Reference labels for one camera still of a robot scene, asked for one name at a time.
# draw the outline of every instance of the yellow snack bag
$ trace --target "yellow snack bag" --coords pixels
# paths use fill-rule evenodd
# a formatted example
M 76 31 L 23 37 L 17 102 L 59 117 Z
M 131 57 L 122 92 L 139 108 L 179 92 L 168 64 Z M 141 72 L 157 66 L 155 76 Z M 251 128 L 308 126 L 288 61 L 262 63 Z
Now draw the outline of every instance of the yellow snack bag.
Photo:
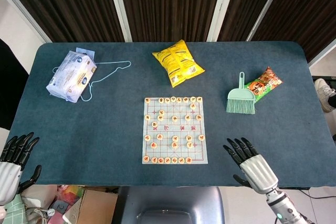
M 171 47 L 152 54 L 167 71 L 173 87 L 205 71 L 194 61 L 182 39 Z

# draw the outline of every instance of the chess board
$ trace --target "chess board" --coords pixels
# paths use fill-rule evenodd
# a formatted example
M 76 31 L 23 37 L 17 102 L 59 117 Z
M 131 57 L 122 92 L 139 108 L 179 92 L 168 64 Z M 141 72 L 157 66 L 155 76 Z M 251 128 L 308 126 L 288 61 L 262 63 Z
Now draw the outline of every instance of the chess board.
M 145 98 L 142 163 L 208 163 L 202 97 Z

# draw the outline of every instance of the brush handle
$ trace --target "brush handle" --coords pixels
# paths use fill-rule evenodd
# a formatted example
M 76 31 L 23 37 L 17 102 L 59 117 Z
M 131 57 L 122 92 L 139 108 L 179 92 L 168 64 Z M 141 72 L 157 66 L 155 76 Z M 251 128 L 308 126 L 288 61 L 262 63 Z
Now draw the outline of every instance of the brush handle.
M 244 72 L 239 73 L 239 88 L 243 89 L 245 84 L 245 74 Z

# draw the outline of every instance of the wet wipes package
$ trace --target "wet wipes package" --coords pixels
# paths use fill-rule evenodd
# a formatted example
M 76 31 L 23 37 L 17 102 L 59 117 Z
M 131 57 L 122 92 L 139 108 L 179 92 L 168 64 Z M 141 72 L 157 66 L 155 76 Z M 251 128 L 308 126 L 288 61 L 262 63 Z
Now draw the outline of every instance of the wet wipes package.
M 51 95 L 77 102 L 96 68 L 90 56 L 69 51 L 49 82 L 47 90 Z

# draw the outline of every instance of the curtain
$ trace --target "curtain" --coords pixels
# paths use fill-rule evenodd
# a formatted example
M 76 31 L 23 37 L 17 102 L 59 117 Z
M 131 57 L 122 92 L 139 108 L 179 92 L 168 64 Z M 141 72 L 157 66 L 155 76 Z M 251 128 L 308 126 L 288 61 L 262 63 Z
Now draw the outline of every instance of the curtain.
M 124 41 L 113 0 L 20 0 L 53 42 Z
M 309 62 L 336 38 L 336 0 L 273 0 L 252 40 L 299 43 Z
M 217 0 L 124 0 L 133 41 L 205 41 Z
M 245 41 L 267 0 L 230 0 L 218 41 Z

